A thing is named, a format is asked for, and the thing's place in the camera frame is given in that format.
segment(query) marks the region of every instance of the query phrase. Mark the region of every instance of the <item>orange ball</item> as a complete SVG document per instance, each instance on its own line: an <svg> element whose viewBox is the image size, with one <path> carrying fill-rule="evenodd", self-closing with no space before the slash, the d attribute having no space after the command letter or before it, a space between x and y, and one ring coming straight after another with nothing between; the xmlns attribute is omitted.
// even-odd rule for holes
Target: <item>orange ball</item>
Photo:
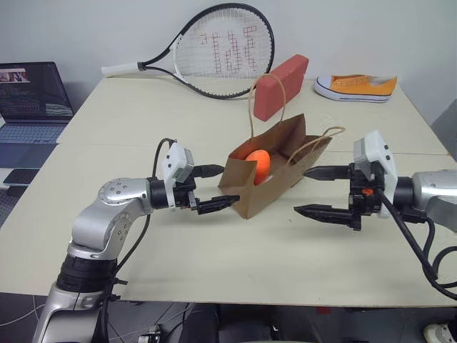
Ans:
<svg viewBox="0 0 457 343"><path fill-rule="evenodd" d="M256 150L246 157L246 161L257 161L254 184L258 185L264 182L270 173L270 154L265 150Z"/></svg>

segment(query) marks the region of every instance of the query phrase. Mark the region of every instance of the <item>racket strings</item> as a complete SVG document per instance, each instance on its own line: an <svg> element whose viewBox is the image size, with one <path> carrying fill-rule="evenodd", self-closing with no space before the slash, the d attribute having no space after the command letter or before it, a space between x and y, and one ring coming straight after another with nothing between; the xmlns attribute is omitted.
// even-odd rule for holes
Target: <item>racket strings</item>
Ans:
<svg viewBox="0 0 457 343"><path fill-rule="evenodd" d="M220 9L200 18L180 39L177 71L187 82L213 94L248 89L272 57L265 23L245 9Z"/></svg>

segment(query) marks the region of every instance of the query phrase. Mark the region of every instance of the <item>sneaker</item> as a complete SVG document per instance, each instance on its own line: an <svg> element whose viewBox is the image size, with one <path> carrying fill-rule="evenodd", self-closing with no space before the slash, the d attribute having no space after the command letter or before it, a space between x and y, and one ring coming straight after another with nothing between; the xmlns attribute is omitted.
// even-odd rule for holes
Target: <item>sneaker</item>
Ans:
<svg viewBox="0 0 457 343"><path fill-rule="evenodd" d="M456 343L447 324L428 325L423 330L423 337L427 343Z"/></svg>
<svg viewBox="0 0 457 343"><path fill-rule="evenodd" d="M333 100L386 102L391 97L396 82L396 77L320 76L314 82L314 90Z"/></svg>

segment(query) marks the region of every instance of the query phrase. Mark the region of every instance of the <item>white shoe sole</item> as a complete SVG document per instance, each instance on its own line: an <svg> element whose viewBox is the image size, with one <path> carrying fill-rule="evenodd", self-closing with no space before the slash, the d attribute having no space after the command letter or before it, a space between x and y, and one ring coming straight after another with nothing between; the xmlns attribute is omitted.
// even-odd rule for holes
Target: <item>white shoe sole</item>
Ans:
<svg viewBox="0 0 457 343"><path fill-rule="evenodd" d="M362 102L378 102L383 103L389 100L390 95L366 95L366 94L345 94L338 93L337 91L332 91L324 86L322 86L318 79L314 81L314 90L318 92L321 96L332 100L338 101L362 101Z"/></svg>

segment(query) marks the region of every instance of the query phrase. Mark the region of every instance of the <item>laptop keyboard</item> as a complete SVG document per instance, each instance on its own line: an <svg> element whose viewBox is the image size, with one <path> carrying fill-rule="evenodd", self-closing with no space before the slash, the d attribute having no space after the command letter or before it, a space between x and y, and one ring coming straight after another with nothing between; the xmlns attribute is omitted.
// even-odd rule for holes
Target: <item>laptop keyboard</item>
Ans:
<svg viewBox="0 0 457 343"><path fill-rule="evenodd" d="M55 144L65 126L13 126L0 129L0 143Z"/></svg>

